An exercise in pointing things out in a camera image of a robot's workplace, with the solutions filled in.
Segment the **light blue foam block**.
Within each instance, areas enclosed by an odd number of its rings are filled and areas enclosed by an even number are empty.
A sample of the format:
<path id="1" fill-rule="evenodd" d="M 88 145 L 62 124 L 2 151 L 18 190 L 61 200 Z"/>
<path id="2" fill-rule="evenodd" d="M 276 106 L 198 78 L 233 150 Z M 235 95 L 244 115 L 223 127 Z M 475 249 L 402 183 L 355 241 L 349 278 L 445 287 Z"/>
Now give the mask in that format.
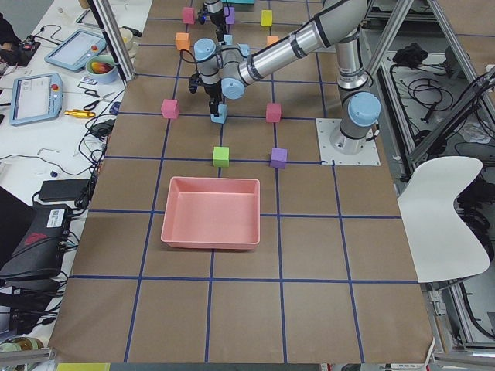
<path id="1" fill-rule="evenodd" d="M 224 124 L 226 122 L 226 119 L 227 119 L 227 105 L 219 104 L 217 107 L 217 115 L 211 114 L 210 120 L 213 123 Z"/>
<path id="2" fill-rule="evenodd" d="M 225 34 L 224 35 L 224 42 L 226 45 L 232 45 L 233 44 L 233 36 L 230 34 Z"/>

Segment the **turquoise plastic tray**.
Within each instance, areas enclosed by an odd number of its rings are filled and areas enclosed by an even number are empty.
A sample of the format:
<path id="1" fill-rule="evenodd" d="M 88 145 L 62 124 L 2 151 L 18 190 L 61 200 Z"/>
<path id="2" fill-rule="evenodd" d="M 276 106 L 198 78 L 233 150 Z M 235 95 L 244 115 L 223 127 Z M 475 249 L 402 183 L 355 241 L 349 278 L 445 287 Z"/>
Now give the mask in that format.
<path id="1" fill-rule="evenodd" d="M 234 4 L 253 5 L 255 0 L 229 0 L 229 2 L 233 2 Z"/>

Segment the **orange foam block table side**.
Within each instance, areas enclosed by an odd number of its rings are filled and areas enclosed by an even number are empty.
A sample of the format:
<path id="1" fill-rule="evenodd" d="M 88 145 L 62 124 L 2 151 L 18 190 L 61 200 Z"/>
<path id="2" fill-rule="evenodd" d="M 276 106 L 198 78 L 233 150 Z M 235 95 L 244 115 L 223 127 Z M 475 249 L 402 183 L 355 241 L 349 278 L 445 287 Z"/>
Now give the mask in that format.
<path id="1" fill-rule="evenodd" d="M 191 42 L 188 32 L 178 32 L 175 36 L 176 49 L 179 51 L 190 50 Z"/>

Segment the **green foam block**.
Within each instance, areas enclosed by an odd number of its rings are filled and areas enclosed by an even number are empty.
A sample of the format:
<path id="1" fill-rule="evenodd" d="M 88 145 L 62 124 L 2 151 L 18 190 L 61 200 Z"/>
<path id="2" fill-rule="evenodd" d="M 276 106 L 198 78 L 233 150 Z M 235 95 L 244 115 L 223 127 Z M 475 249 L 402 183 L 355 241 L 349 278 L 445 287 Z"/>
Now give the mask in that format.
<path id="1" fill-rule="evenodd" d="M 230 149 L 224 146 L 213 148 L 213 166 L 216 168 L 228 168 L 230 165 Z"/>

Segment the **yellow foam block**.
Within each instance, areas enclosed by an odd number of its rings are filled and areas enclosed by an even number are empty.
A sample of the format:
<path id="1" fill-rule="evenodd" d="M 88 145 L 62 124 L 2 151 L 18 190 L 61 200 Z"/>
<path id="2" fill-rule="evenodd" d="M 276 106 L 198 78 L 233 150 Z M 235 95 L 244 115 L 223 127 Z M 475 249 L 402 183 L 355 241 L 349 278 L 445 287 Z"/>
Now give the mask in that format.
<path id="1" fill-rule="evenodd" d="M 273 12 L 271 9 L 261 10 L 261 26 L 272 27 L 273 24 Z"/>

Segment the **red pink foam block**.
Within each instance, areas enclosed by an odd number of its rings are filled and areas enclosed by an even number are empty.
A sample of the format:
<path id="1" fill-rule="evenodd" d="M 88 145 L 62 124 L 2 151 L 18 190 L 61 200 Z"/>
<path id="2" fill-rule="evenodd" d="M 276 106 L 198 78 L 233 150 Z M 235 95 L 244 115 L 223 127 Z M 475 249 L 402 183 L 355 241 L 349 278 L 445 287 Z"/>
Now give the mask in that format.
<path id="1" fill-rule="evenodd" d="M 282 105 L 279 103 L 268 103 L 265 110 L 265 120 L 268 123 L 278 123 L 282 119 Z"/>

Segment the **purple foam block near pink tray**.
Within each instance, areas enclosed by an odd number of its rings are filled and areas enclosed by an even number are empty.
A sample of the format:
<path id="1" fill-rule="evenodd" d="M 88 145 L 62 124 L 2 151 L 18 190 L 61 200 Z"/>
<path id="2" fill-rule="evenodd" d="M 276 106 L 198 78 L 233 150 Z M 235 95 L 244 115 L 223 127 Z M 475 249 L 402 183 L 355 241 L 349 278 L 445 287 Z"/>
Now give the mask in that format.
<path id="1" fill-rule="evenodd" d="M 286 148 L 272 148 L 269 166 L 284 169 L 288 161 L 288 150 Z"/>

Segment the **pink plastic tray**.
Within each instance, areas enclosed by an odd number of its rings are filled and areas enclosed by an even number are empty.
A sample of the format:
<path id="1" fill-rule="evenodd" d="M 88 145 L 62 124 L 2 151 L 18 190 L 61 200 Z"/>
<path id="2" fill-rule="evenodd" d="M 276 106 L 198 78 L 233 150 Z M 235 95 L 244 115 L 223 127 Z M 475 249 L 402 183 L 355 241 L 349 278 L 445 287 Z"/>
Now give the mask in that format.
<path id="1" fill-rule="evenodd" d="M 261 238 L 260 182 L 174 176 L 161 241 L 186 249 L 253 250 Z"/>

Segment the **light blue bowl with fruit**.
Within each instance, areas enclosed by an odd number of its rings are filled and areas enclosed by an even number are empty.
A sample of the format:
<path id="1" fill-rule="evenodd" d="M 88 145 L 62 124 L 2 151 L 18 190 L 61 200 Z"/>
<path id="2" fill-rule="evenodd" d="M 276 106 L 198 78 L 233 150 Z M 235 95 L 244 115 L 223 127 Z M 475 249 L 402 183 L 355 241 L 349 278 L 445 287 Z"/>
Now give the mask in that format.
<path id="1" fill-rule="evenodd" d="M 116 81 L 118 70 L 110 55 L 98 55 L 86 63 L 86 74 L 100 84 L 110 84 Z"/>

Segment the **gold metal cylinder tool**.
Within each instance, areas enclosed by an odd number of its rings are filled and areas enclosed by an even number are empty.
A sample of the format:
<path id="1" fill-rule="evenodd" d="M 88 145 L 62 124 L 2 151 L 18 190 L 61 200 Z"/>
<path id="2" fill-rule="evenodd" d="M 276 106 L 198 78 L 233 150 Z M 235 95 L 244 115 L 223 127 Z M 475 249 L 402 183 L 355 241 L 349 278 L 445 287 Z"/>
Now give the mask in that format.
<path id="1" fill-rule="evenodd" d="M 64 114 L 67 116 L 81 118 L 81 119 L 90 119 L 96 117 L 96 113 L 93 111 L 86 110 L 65 110 Z"/>

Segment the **teach pendant tablet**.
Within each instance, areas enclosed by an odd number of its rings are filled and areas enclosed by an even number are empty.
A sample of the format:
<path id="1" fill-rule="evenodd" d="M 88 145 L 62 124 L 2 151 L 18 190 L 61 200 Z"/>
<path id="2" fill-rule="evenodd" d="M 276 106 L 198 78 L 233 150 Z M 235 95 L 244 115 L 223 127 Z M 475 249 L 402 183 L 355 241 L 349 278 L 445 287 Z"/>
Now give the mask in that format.
<path id="1" fill-rule="evenodd" d="M 103 36 L 79 29 L 48 53 L 44 60 L 70 71 L 79 71 L 90 58 L 102 53 L 106 45 Z"/>
<path id="2" fill-rule="evenodd" d="M 10 125 L 19 126 L 57 118 L 63 106 L 62 88 L 63 81 L 58 73 L 15 79 Z"/>

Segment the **teach pendant tablet near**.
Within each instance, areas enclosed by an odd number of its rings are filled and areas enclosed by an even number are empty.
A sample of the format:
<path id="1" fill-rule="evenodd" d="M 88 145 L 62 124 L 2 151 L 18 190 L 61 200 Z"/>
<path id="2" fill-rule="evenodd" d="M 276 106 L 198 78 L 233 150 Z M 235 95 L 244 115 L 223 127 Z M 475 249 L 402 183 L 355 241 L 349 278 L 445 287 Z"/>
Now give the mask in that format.
<path id="1" fill-rule="evenodd" d="M 15 79 L 10 125 L 19 126 L 57 118 L 63 106 L 62 88 L 63 81 L 58 73 Z"/>

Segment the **black computer box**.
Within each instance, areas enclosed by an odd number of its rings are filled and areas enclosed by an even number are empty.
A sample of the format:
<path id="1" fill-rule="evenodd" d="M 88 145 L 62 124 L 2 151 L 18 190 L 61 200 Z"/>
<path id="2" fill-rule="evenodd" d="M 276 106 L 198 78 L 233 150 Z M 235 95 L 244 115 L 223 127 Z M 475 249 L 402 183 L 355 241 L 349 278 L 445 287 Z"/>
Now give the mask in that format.
<path id="1" fill-rule="evenodd" d="M 1 279 L 34 281 L 56 277 L 62 242 L 70 232 L 66 204 L 34 205 L 1 212 Z"/>

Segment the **white chair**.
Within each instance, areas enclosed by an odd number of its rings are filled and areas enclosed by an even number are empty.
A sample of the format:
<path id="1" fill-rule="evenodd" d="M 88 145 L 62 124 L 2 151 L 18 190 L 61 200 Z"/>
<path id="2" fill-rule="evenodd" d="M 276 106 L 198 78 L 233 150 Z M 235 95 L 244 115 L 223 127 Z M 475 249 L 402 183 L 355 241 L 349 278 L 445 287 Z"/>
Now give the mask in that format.
<path id="1" fill-rule="evenodd" d="M 447 156 L 422 163 L 398 197 L 418 281 L 432 283 L 482 274 L 487 252 L 454 208 L 479 175 L 477 158 Z"/>

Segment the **aluminium frame post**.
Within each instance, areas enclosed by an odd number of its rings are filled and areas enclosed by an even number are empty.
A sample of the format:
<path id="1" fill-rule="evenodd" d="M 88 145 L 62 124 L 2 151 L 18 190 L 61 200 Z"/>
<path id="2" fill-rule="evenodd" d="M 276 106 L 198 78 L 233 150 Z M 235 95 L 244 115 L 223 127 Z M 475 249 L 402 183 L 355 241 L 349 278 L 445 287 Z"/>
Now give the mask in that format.
<path id="1" fill-rule="evenodd" d="M 135 68 L 121 37 L 110 2 L 108 0 L 89 0 L 88 4 L 104 36 L 107 49 L 116 64 L 120 78 L 125 83 L 134 80 Z"/>

